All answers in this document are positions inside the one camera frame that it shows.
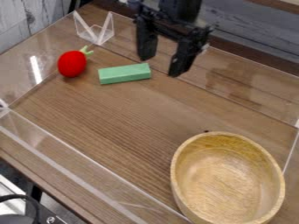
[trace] green sponge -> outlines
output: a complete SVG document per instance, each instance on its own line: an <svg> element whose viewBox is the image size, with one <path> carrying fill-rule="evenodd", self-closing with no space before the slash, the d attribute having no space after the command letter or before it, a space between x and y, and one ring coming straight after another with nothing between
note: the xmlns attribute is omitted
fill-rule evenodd
<svg viewBox="0 0 299 224"><path fill-rule="evenodd" d="M139 81L151 78L151 69L147 63L132 66L115 66L97 70L100 84L124 81Z"/></svg>

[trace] bowl rim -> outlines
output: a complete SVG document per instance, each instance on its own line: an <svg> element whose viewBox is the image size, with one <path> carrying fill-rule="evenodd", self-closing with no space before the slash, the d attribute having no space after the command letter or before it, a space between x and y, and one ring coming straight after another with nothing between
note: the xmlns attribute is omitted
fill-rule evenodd
<svg viewBox="0 0 299 224"><path fill-rule="evenodd" d="M237 135L237 134L233 134L233 133L229 133L229 132L225 132L225 131L211 131L211 132L207 132L207 133L201 133L196 136L192 136L189 139L187 139L184 141L184 143L180 145L180 147L177 148L173 156L172 156L172 164L171 164L171 183L172 183L172 194L176 194L177 196L177 199L181 201L181 203L184 204L184 206L188 208L188 210L191 211L191 213L197 216L201 220L207 221L209 224L216 224L212 220L208 220L205 218L201 218L193 211L192 209L189 208L188 206L188 203L185 202L185 199L183 197L183 194L181 194L181 191L180 191L180 187L177 185L177 180L176 180L176 177L175 177L175 166L176 166L176 162L177 162L177 158L179 156L181 155L181 152L184 150L184 147L191 143L193 142L196 139L201 138L201 137L207 137L207 136L229 136L229 137L237 137L240 138L241 140L247 141L248 143L251 143L255 147L257 147L257 149L261 151L261 153L264 154L264 156L268 158L274 168L275 168L275 173L278 175L278 178L279 178L279 183L280 183L280 188L279 188L279 194L278 194L278 199L276 199L276 202L271 208L271 210L260 217L257 218L256 220L251 220L248 222L244 222L243 224L263 224L266 223L266 221L270 221L274 216L276 215L282 205L283 205L283 202L284 202L284 199L286 199L286 179L284 179L284 175L283 175L283 172L282 172L282 169L279 167L279 164L275 160L275 158L272 157L272 155L270 154L270 152L264 149L264 147L257 144L256 142L253 142L251 139L248 139L247 137L241 136L241 135Z"/></svg>

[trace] wooden bowl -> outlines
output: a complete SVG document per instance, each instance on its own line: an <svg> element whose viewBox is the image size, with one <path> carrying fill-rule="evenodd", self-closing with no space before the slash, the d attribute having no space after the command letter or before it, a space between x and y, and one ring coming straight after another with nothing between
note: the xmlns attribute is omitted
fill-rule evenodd
<svg viewBox="0 0 299 224"><path fill-rule="evenodd" d="M171 181L176 204L196 224L268 223L286 197L284 176L267 150L227 132L183 143Z"/></svg>

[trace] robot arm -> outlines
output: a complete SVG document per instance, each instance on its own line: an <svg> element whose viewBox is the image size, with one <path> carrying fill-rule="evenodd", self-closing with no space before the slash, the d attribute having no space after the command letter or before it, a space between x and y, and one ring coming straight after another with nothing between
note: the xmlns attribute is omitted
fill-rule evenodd
<svg viewBox="0 0 299 224"><path fill-rule="evenodd" d="M157 35L177 42L176 54L168 74L177 77L191 69L196 56L207 47L211 27L192 25L201 0L160 0L155 10L143 4L143 1L128 0L128 6L136 12L136 46L141 60L151 59L156 54Z"/></svg>

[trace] wooden table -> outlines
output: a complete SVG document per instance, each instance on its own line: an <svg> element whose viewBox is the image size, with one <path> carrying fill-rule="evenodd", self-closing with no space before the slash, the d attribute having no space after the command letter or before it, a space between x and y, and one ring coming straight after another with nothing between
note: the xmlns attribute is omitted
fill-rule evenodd
<svg viewBox="0 0 299 224"><path fill-rule="evenodd" d="M89 24L97 24L107 15L93 4L79 13ZM196 59L191 71L173 79L165 71L175 45L161 38L159 53L148 61L153 78L100 86L99 68L139 61L131 22L115 15L116 36L103 47L91 47L95 54L88 69L76 79L57 75L55 66L64 51L87 44L76 36L72 16L0 57L0 67L11 77L5 81L13 89L9 92L8 84L0 83L0 97L13 102L9 119L19 121L15 127L7 124L9 119L0 124L17 129L15 134L21 139L15 141L0 129L0 157L91 223L137 223L112 207L140 210L132 207L139 202L143 205L141 200L153 205L145 196L137 198L139 192L121 194L129 188L124 183L105 185L109 176L99 164L177 211L169 164L184 140L205 130L237 133L261 144L284 168L298 132L298 78L215 48ZM27 93L39 82L31 68L33 59L41 78L48 78ZM271 223L296 223L298 161L295 152L286 173L286 180L292 181L286 203ZM119 204L108 204L103 192L117 196ZM143 209L139 213L148 223L160 223L163 214L153 213L151 207ZM169 223L183 222L177 218Z"/></svg>

